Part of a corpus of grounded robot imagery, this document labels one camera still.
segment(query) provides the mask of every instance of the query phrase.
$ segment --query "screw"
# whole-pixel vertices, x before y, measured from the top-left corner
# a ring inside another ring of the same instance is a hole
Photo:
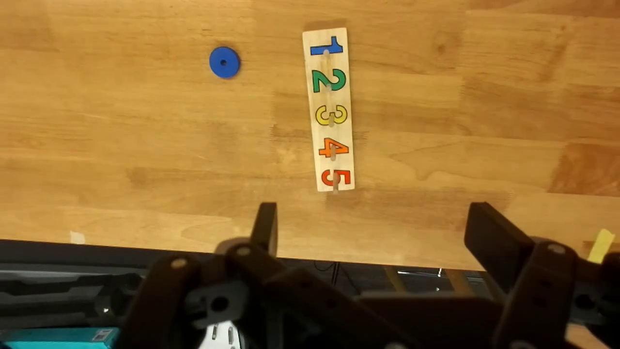
[[[554,255],[566,255],[566,249],[560,245],[548,245],[546,251],[550,251]]]
[[[240,247],[240,249],[236,249],[236,257],[250,257],[250,249],[248,247]]]
[[[170,268],[172,270],[182,270],[182,268],[186,268],[188,266],[188,261],[186,259],[174,259],[172,263],[170,263]]]
[[[529,342],[511,342],[510,349],[537,349],[537,348]]]
[[[407,349],[403,344],[387,344],[384,349]]]

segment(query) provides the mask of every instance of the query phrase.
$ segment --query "number 1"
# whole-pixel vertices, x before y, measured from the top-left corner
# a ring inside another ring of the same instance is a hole
[[[329,55],[341,55],[343,53],[343,45],[339,45],[337,38],[333,36],[329,45],[310,47],[310,57],[322,57],[325,51]]]

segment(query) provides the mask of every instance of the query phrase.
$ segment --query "number 4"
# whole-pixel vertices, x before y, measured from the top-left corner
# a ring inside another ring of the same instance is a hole
[[[341,154],[349,154],[349,148],[333,138],[324,138],[324,148],[318,150],[318,156],[335,158]]]

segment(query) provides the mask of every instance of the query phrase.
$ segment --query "number 2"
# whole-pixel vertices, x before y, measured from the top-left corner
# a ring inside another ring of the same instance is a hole
[[[335,76],[335,82],[329,82],[327,76],[320,71],[312,71],[312,92],[320,94],[322,84],[325,88],[331,88],[331,92],[339,92],[347,86],[347,74],[339,69],[333,69],[331,73]]]

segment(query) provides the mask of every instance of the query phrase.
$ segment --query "blue circular piece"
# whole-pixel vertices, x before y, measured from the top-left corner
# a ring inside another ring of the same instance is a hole
[[[231,80],[240,71],[240,59],[231,47],[217,47],[215,51],[211,51],[209,67],[215,76]]]

